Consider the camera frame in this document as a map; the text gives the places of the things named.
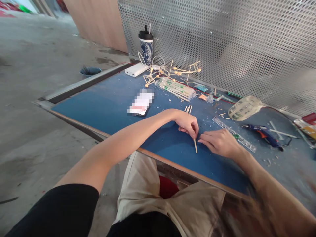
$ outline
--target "blue table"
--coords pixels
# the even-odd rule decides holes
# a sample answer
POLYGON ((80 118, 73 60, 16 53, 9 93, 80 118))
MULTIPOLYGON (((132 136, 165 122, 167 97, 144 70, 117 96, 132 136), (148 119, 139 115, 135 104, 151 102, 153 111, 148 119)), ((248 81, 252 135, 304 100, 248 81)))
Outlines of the blue table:
MULTIPOLYGON (((133 78, 124 72, 117 73, 56 104, 51 111, 111 135, 143 119, 140 116, 129 116, 127 107, 139 89, 145 88, 145 81, 141 75, 133 78)), ((187 105, 191 104, 193 106, 191 114, 197 117, 200 133, 220 129, 212 121, 213 117, 227 113, 232 106, 227 102, 219 101, 219 106, 214 109, 214 103, 207 103, 198 97, 193 98, 191 103, 181 102, 175 95, 157 88, 154 84, 150 85, 149 88, 155 90, 156 98, 146 117, 168 108, 184 110, 187 105)), ((315 173, 316 167, 313 160, 315 151, 311 150, 303 139, 293 139, 290 146, 285 148, 285 152, 280 152, 277 149, 272 150, 267 143, 260 139, 259 134, 241 127, 241 125, 248 123, 270 127, 269 121, 273 121, 278 130, 300 137, 292 124, 282 114, 268 108, 262 108, 259 113, 243 122, 219 118, 257 146, 257 152, 253 154, 254 157, 285 186, 286 178, 297 173, 297 164, 300 164, 304 169, 308 167, 311 172, 315 173)), ((174 122, 170 122, 150 136, 141 145, 140 150, 227 192, 241 197, 248 194, 249 180, 231 160, 212 154, 203 144, 197 143, 197 149, 198 154, 195 152, 191 137, 179 132, 178 126, 174 122)))

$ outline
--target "red stool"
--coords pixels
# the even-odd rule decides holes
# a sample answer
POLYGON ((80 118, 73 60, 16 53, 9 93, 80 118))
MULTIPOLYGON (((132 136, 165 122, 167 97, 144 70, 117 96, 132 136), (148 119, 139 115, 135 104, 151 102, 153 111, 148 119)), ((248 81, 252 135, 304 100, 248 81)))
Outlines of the red stool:
POLYGON ((166 177, 159 176, 160 179, 160 196, 163 199, 171 198, 177 192, 179 192, 179 188, 175 183, 171 180, 167 179, 166 177))

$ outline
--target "concrete floor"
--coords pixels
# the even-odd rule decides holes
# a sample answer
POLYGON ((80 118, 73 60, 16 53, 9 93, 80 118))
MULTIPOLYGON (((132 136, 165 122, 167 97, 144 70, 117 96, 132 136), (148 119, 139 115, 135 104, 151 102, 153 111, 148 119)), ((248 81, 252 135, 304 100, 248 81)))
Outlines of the concrete floor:
MULTIPOLYGON (((109 69, 129 60, 82 39, 70 17, 11 14, 17 18, 0 18, 0 202, 18 199, 0 204, 0 236, 96 144, 32 101, 82 80, 83 64, 109 69)), ((89 236, 112 225, 126 166, 110 171, 89 236)))

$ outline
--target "forearm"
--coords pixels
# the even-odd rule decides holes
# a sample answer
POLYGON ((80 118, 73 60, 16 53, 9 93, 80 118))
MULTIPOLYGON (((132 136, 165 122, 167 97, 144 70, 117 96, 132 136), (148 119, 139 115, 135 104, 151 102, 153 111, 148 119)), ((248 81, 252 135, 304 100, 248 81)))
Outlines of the forearm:
POLYGON ((112 166, 128 157, 158 128, 174 119, 175 109, 164 110, 134 123, 96 145, 55 185, 78 183, 99 193, 112 166))
POLYGON ((85 156, 102 157, 110 166, 137 150, 157 129, 174 119, 174 111, 164 110, 157 115, 129 125, 110 136, 85 156))
POLYGON ((289 236, 315 234, 316 218, 254 158, 244 151, 235 162, 249 177, 266 206, 289 236))

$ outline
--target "transparent ruler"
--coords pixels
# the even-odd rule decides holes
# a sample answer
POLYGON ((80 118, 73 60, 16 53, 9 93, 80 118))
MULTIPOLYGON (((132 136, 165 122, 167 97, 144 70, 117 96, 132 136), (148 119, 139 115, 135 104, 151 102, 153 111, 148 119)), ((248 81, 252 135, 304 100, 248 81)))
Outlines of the transparent ruler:
MULTIPOLYGON (((217 117, 213 118, 213 121, 215 123, 217 123, 221 128, 225 128, 227 129, 231 134, 238 134, 236 133, 234 130, 232 130, 230 127, 228 127, 225 123, 223 123, 222 121, 220 121, 217 117)), ((245 147, 247 147, 249 150, 251 150, 253 153, 256 152, 257 147, 254 146, 253 144, 251 144, 250 142, 248 142, 245 138, 243 138, 242 136, 239 135, 239 138, 237 139, 237 141, 239 141, 242 145, 244 145, 245 147)))

